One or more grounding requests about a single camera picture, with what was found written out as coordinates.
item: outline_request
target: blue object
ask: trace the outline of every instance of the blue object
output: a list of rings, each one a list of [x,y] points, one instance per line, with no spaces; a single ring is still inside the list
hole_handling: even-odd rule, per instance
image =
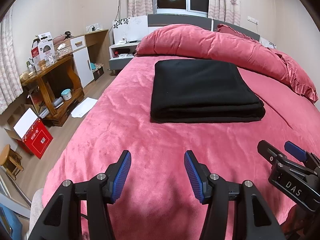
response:
[[[300,162],[305,162],[307,160],[306,151],[302,150],[300,147],[296,146],[290,141],[287,141],[284,144],[284,149]]]
[[[94,63],[90,63],[90,66],[91,66],[91,70],[96,69],[96,65]]]
[[[0,222],[12,240],[22,240],[22,224],[16,214],[0,203]]]
[[[62,95],[62,96],[66,96],[66,95],[69,94],[70,92],[71,92],[70,89],[65,89],[65,90],[63,90],[63,91],[61,92],[61,95]]]
[[[202,181],[188,152],[184,154],[184,166],[186,168],[193,193],[195,194],[196,199],[198,199],[202,204],[204,202]]]
[[[127,179],[129,173],[130,166],[131,153],[128,151],[113,182],[113,190],[111,195],[111,200],[113,201],[113,203],[116,202],[118,198],[120,198],[125,180]]]

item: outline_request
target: cabinet door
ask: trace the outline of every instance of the cabinet door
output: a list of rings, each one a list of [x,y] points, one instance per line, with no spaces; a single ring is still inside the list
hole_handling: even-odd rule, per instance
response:
[[[81,80],[81,85],[84,88],[93,80],[93,73],[90,67],[90,59],[88,48],[80,49],[73,53],[78,76]]]

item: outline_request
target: blanket fold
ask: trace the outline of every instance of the blanket fold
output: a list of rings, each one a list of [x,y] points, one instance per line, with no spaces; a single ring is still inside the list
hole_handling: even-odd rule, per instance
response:
[[[156,122],[260,121],[263,106],[232,63],[171,59],[155,64],[150,115]]]

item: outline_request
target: wooden table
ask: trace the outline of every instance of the wooden table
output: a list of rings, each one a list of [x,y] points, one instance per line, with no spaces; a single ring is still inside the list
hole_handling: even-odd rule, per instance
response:
[[[66,72],[69,78],[72,81],[73,88],[71,90],[72,98],[68,101],[64,101],[64,104],[60,106],[58,109],[54,109],[53,102],[55,100],[54,94],[50,91],[51,87],[49,88],[48,85],[44,83],[43,77],[55,69],[56,67],[60,66],[61,64],[65,63],[66,65]],[[67,56],[61,60],[58,60],[51,66],[48,66],[45,70],[38,71],[36,75],[28,78],[25,82],[21,85],[24,87],[32,82],[37,82],[40,92],[43,96],[44,103],[49,110],[49,114],[44,118],[47,120],[51,120],[52,123],[56,126],[62,126],[68,118],[67,115],[67,108],[75,101],[81,102],[84,99],[84,93],[82,90],[80,78],[76,75],[76,73],[72,69],[73,66],[73,56]]]

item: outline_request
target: pink bedspread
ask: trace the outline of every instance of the pink bedspread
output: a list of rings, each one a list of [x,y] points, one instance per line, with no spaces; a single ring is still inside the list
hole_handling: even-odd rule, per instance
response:
[[[194,197],[183,155],[225,180],[250,179],[281,223],[293,202],[268,183],[270,164],[257,152],[260,140],[284,151],[287,140],[317,154],[320,113],[305,97],[280,82],[239,68],[244,81],[265,102],[266,115],[250,123],[152,123],[154,64],[173,56],[135,57],[103,92],[83,120],[44,187],[46,205],[65,179],[74,183],[104,172],[122,151],[132,165],[121,197],[109,205],[116,239],[199,239],[207,206]],[[86,214],[86,204],[82,205]],[[231,222],[226,239],[231,239]],[[87,232],[86,220],[82,220]]]

